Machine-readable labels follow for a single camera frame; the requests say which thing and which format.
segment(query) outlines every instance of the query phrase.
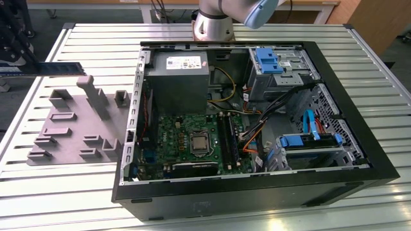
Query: sticker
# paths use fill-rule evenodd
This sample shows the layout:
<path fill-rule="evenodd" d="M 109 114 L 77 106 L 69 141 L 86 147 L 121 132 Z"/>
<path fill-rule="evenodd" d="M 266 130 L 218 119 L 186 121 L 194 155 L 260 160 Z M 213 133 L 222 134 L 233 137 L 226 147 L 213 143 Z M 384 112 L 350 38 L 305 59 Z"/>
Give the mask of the sticker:
<path fill-rule="evenodd" d="M 262 160 L 256 156 L 256 164 L 262 167 Z"/>
<path fill-rule="evenodd" d="M 265 141 L 264 148 L 269 148 L 270 145 L 272 145 L 272 143 L 269 141 Z"/>
<path fill-rule="evenodd" d="M 244 101 L 248 102 L 248 94 L 242 93 Z"/>
<path fill-rule="evenodd" d="M 201 58 L 198 56 L 178 56 L 166 58 L 166 70 L 201 69 Z"/>
<path fill-rule="evenodd" d="M 280 66 L 290 66 L 289 62 L 280 62 Z"/>
<path fill-rule="evenodd" d="M 21 72 L 19 69 L 17 67 L 0 67 L 0 72 Z"/>

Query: cpu socket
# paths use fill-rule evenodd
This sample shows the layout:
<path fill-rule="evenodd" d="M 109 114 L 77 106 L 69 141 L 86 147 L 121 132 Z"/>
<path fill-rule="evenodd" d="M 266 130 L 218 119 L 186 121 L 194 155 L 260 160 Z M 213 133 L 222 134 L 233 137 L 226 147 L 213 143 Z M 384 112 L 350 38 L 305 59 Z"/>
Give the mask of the cpu socket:
<path fill-rule="evenodd" d="M 189 151 L 196 157 L 209 154 L 209 139 L 206 130 L 193 130 L 189 133 Z"/>

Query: ram slot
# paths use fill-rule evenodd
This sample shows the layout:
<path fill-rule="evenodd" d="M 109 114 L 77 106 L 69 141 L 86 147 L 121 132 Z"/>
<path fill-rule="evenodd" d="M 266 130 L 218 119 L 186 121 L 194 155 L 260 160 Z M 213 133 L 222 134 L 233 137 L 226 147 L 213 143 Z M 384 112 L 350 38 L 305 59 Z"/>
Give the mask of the ram slot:
<path fill-rule="evenodd" d="M 240 154 L 238 154 L 238 146 L 237 146 L 237 138 L 233 129 L 233 123 L 230 119 L 229 113 L 224 117 L 225 119 L 225 133 L 226 133 L 226 142 L 228 142 L 228 149 L 230 153 L 230 160 L 233 166 L 240 166 Z"/>
<path fill-rule="evenodd" d="M 217 116 L 217 131 L 218 131 L 218 140 L 220 140 L 221 159 L 222 159 L 224 169 L 230 170 L 232 156 L 229 152 L 228 138 L 225 134 L 225 121 L 224 121 L 222 114 L 218 114 Z"/>

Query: motherboard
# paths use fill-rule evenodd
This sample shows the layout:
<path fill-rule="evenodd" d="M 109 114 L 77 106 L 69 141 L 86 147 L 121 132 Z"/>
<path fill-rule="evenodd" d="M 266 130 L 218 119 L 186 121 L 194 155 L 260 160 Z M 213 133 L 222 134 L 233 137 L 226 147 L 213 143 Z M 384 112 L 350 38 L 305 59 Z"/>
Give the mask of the motherboard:
<path fill-rule="evenodd" d="M 249 154 L 241 152 L 241 116 L 161 116 L 156 151 L 144 151 L 148 180 L 252 172 Z"/>

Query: metal rack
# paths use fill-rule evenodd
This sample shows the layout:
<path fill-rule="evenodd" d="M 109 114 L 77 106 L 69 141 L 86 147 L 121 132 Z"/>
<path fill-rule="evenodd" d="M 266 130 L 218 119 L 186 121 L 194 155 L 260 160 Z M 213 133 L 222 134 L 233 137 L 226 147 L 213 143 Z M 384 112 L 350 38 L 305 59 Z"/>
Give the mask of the metal rack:
<path fill-rule="evenodd" d="M 352 29 L 334 25 L 234 26 L 236 40 L 316 41 L 400 178 L 325 207 L 140 222 L 110 203 L 116 163 L 30 167 L 52 89 L 82 94 L 76 77 L 38 77 L 0 144 L 0 228 L 97 230 L 408 230 L 411 224 L 411 97 Z M 132 91 L 138 42 L 192 40 L 190 25 L 76 24 L 48 61 L 78 61 L 106 94 Z"/>

